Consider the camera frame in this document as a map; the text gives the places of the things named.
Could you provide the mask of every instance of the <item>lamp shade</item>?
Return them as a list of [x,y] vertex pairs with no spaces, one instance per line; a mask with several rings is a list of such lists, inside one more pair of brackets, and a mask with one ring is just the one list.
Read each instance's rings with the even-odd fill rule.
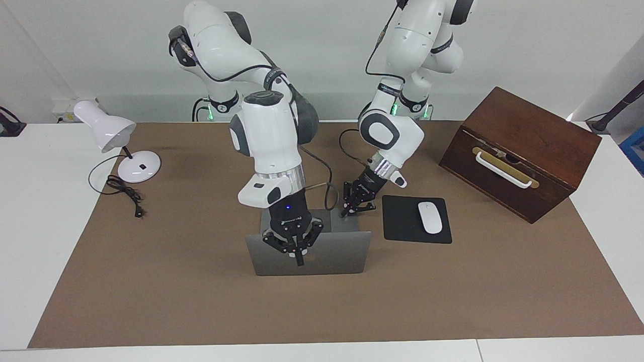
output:
[[82,100],[74,106],[74,115],[91,127],[101,152],[125,147],[137,124],[129,119],[105,114],[96,104]]

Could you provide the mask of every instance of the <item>box handle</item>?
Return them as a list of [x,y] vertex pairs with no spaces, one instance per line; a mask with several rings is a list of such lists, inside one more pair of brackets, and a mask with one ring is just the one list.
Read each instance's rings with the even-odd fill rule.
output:
[[[523,172],[511,167],[505,162],[499,160],[488,152],[475,147],[472,149],[472,153],[476,155],[476,160],[479,164],[501,176],[502,178],[510,181],[513,185],[522,189],[527,189],[528,187],[536,189],[537,187],[539,187],[539,182],[524,174]],[[523,182],[519,180],[519,178],[522,178],[526,181]]]

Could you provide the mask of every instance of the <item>white table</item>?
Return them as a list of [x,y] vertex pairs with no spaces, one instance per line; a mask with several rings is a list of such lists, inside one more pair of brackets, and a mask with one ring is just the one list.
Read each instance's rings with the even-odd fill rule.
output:
[[[115,154],[84,124],[0,138],[0,361],[644,361],[644,336],[24,350],[98,199],[87,173]],[[642,319],[644,179],[610,137],[571,199]]]

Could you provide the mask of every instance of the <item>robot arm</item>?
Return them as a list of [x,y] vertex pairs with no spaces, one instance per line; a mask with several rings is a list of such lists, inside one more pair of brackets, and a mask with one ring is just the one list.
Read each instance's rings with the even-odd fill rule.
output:
[[230,14],[205,1],[192,1],[184,11],[185,27],[169,34],[170,52],[183,69],[201,78],[211,102],[230,96],[236,102],[234,82],[252,82],[264,89],[244,97],[241,111],[230,123],[233,146],[255,163],[255,174],[238,200],[268,209],[270,227],[263,231],[264,242],[303,265],[307,247],[324,227],[308,210],[298,153],[298,145],[310,142],[317,132],[317,113],[284,71],[250,45],[250,33],[241,20],[236,26]]
[[259,91],[246,96],[241,106],[230,124],[232,143],[237,152],[254,159],[256,173],[238,199],[244,205],[267,208],[270,228],[263,232],[263,241],[304,265],[303,255],[324,225],[308,211],[289,103],[280,92]]
[[451,74],[463,63],[463,49],[454,40],[453,29],[467,21],[478,5],[478,0],[447,0],[442,24],[430,53],[422,66],[409,77],[400,94],[403,106],[400,114],[417,118],[427,105],[431,90],[431,72]]
[[410,117],[391,115],[392,106],[398,98],[403,99],[401,92],[408,89],[405,84],[408,82],[413,95],[405,99],[414,99],[420,94],[420,106],[410,106],[412,110],[420,111],[431,87],[428,80],[429,68],[425,66],[443,70],[458,68],[454,60],[460,65],[462,50],[450,40],[451,34],[445,35],[450,28],[444,23],[464,22],[476,2],[477,0],[398,1],[403,12],[392,31],[386,74],[378,85],[373,101],[358,116],[362,138],[378,148],[378,151],[357,180],[345,182],[343,216],[375,209],[375,195],[387,180],[399,187],[407,186],[399,169],[420,146],[424,133]]
[[233,82],[259,84],[286,97],[298,125],[299,144],[312,140],[319,122],[315,108],[268,55],[251,46],[250,31],[241,14],[224,13],[195,0],[184,10],[184,24],[168,35],[170,54],[184,70],[201,78],[218,112],[232,114],[239,110],[240,97]]

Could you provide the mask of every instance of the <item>power outlet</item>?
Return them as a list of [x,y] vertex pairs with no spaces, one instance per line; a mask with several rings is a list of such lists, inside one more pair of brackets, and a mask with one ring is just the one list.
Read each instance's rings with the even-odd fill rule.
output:
[[[53,102],[52,115],[56,123],[81,123],[82,121],[74,115],[74,106],[84,99],[62,99]],[[99,102],[96,99],[88,99],[96,105]]]

